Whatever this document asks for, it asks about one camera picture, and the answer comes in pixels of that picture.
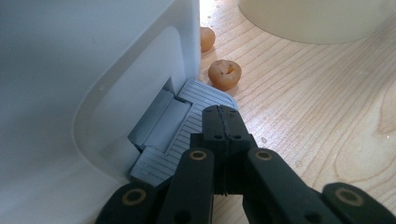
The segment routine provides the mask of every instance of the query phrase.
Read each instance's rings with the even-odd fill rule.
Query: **screw hole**
[[[145,201],[146,191],[143,189],[130,189],[122,195],[122,202],[125,205],[137,205]]]
[[[206,158],[206,153],[204,151],[196,150],[190,153],[190,158],[195,161],[201,161]]]
[[[351,189],[340,188],[335,191],[335,196],[343,203],[352,206],[362,206],[364,204],[363,198]]]
[[[178,211],[174,216],[174,221],[176,224],[189,223],[191,221],[191,214],[186,210]]]
[[[322,220],[321,215],[313,211],[305,212],[304,218],[310,223],[315,223],[315,224],[321,223]]]
[[[262,161],[269,161],[272,159],[272,154],[267,151],[258,151],[256,152],[256,158]]]

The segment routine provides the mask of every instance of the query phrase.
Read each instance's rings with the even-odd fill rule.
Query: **light wood surface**
[[[310,45],[268,34],[236,0],[201,0],[201,25],[215,46],[210,64],[242,67],[228,91],[260,147],[279,153],[310,187],[355,185],[396,215],[396,16],[363,39]],[[248,223],[239,196],[216,196],[213,223]]]

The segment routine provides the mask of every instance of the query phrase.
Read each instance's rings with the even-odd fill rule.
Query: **white bin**
[[[163,86],[200,64],[197,0],[2,1],[0,223],[87,223]]]
[[[239,0],[244,15],[273,35],[314,44],[359,39],[381,27],[395,0]]]

